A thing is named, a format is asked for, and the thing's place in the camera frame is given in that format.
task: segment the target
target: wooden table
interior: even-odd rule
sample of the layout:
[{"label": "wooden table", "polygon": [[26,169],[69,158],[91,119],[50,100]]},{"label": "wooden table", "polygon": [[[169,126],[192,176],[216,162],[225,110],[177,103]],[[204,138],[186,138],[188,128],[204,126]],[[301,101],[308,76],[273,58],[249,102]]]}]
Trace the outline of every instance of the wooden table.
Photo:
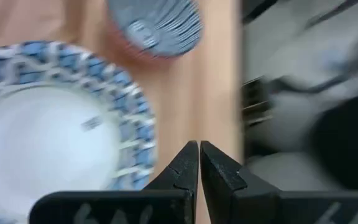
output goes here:
[{"label": "wooden table", "polygon": [[[103,0],[16,0],[15,7],[7,2],[10,1],[0,0],[0,45],[28,39],[58,39],[121,61],[106,51],[103,42]],[[209,140],[231,157],[241,158],[240,5],[235,0],[198,2],[204,33],[197,48],[165,68],[152,70],[122,62],[144,89],[157,116],[159,160],[155,175],[191,139]],[[199,223],[209,223],[201,181]]]}]

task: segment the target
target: blue patterned plate rim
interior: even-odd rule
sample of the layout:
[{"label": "blue patterned plate rim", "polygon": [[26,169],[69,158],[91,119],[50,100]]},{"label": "blue patterned plate rim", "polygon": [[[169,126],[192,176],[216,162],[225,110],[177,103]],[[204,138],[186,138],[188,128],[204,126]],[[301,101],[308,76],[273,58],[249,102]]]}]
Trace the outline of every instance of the blue patterned plate rim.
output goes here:
[{"label": "blue patterned plate rim", "polygon": [[[101,190],[145,187],[157,159],[155,116],[142,90],[124,69],[63,42],[40,40],[0,47],[0,97],[39,86],[74,88],[102,99],[108,113],[119,120],[121,149],[119,168]],[[94,119],[85,125],[97,123]],[[0,224],[5,223],[27,221],[0,210]]]}]

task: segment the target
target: black fabric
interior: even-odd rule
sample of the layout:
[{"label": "black fabric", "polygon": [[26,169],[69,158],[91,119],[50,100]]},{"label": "black fabric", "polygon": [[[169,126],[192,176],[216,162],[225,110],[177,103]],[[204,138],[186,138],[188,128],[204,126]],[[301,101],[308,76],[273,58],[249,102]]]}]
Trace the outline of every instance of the black fabric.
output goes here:
[{"label": "black fabric", "polygon": [[311,132],[322,165],[348,189],[358,189],[358,97],[331,109]]}]

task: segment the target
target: gray surface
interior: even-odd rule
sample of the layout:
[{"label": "gray surface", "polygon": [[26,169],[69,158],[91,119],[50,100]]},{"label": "gray surface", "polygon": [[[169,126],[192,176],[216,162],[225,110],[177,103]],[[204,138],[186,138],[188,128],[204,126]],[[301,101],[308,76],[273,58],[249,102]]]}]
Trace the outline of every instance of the gray surface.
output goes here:
[{"label": "gray surface", "polygon": [[[308,10],[303,1],[313,3]],[[358,4],[346,12],[301,32],[303,25],[327,0],[279,2],[244,27],[245,81],[264,76],[271,80],[289,75],[298,86],[315,86],[338,75],[333,69],[351,60],[358,47]],[[343,100],[358,95],[358,78],[322,94],[279,94],[271,98],[273,118],[249,129],[248,138],[279,151],[302,151],[305,133],[317,116]]]},{"label": "gray surface", "polygon": [[257,159],[250,171],[280,190],[341,190],[342,187],[304,152],[279,152]]}]

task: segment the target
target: white plate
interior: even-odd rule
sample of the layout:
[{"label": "white plate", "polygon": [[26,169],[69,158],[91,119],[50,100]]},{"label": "white plate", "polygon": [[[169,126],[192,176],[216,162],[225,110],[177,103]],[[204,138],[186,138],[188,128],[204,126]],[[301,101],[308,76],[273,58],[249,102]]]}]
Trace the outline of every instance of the white plate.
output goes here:
[{"label": "white plate", "polygon": [[129,75],[59,42],[0,48],[0,224],[60,190],[140,190],[154,115]]}]

